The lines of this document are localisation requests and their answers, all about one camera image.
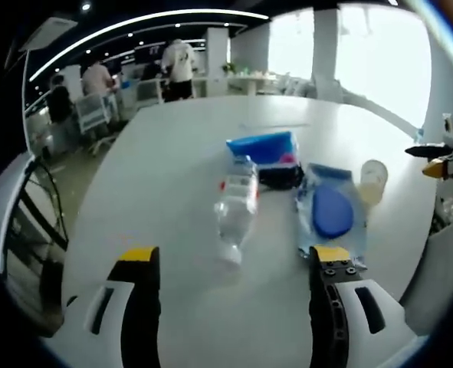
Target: office chair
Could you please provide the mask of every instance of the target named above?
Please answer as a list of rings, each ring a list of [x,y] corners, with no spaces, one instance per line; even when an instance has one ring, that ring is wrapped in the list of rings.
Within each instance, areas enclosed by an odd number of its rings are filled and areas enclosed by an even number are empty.
[[[90,132],[92,139],[95,140],[95,128],[101,124],[107,125],[110,122],[110,111],[106,108],[102,96],[99,94],[89,94],[77,100],[75,107],[81,134]],[[96,156],[103,144],[111,146],[117,136],[118,134],[112,134],[96,140],[88,149],[89,152],[93,156]]]

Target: clear plastic cup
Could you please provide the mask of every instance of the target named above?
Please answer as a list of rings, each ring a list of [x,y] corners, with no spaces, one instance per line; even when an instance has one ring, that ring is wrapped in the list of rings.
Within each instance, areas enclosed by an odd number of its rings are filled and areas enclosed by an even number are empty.
[[[369,208],[381,202],[387,181],[388,170],[384,163],[375,159],[364,163],[361,169],[359,195]]]

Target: plastic water bottle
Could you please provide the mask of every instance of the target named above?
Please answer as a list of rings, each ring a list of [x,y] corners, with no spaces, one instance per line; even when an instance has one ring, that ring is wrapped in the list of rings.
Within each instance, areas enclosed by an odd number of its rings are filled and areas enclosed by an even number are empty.
[[[215,204],[220,258],[239,265],[241,245],[251,230],[258,204],[257,167],[249,156],[235,158],[221,190]]]

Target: bright window light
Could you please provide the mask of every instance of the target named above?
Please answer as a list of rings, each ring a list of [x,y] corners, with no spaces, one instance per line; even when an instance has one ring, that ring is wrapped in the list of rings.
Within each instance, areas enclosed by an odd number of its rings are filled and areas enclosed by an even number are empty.
[[[311,79],[314,50],[313,9],[273,18],[270,32],[268,70],[276,74]]]
[[[63,51],[56,54],[52,59],[50,59],[47,63],[45,63],[38,71],[36,71],[30,77],[29,80],[30,80],[30,82],[32,82],[35,78],[37,78],[43,71],[45,71],[48,67],[50,67],[58,59],[62,58],[65,54],[74,50],[75,48],[80,47],[82,44],[88,42],[89,40],[94,39],[95,37],[98,37],[107,32],[113,31],[114,29],[118,29],[118,28],[124,27],[126,25],[131,25],[132,23],[137,23],[138,21],[146,21],[148,19],[168,17],[171,15],[185,15],[185,14],[226,14],[226,15],[241,15],[244,17],[258,18],[258,19],[264,19],[264,20],[269,19],[269,17],[266,15],[250,13],[248,11],[225,10],[225,9],[183,9],[183,10],[172,10],[172,11],[165,11],[165,12],[163,11],[161,13],[143,15],[141,17],[128,19],[126,21],[121,21],[119,23],[116,23],[115,25],[110,25],[108,27],[100,29],[99,31],[89,34],[86,37],[81,38],[79,41],[74,42],[71,46],[69,46],[68,48],[65,48]]]
[[[360,16],[354,18],[358,9],[361,15],[366,13],[365,32]],[[375,5],[341,5],[339,19],[335,79],[420,128],[432,81],[425,24],[410,12]]]

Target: black wire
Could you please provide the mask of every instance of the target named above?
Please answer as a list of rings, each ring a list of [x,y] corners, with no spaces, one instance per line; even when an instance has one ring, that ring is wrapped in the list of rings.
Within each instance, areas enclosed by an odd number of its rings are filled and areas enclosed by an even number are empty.
[[[32,179],[29,179],[28,180],[29,182],[35,184],[36,186],[39,186],[41,187],[46,193],[47,195],[49,196],[49,198],[51,199],[51,202],[52,202],[52,194],[51,194],[51,191],[46,187],[46,186],[43,186],[42,184],[40,184],[39,182],[35,182],[34,180]],[[60,230],[60,228],[62,228],[62,222],[63,222],[63,217],[61,216],[61,213],[60,215],[58,216],[57,218],[57,223],[56,223],[56,226],[57,226],[57,230]]]
[[[67,231],[66,231],[66,225],[64,224],[64,218],[63,218],[63,207],[61,205],[61,197],[59,195],[59,190],[57,190],[56,183],[54,182],[54,177],[52,174],[49,172],[49,169],[41,162],[38,162],[38,165],[48,174],[49,179],[51,181],[51,184],[54,188],[54,191],[56,192],[56,200],[57,200],[57,209],[59,210],[59,219],[61,220],[61,227],[63,229],[64,237],[66,238],[66,241],[69,241],[69,237],[67,236]]]

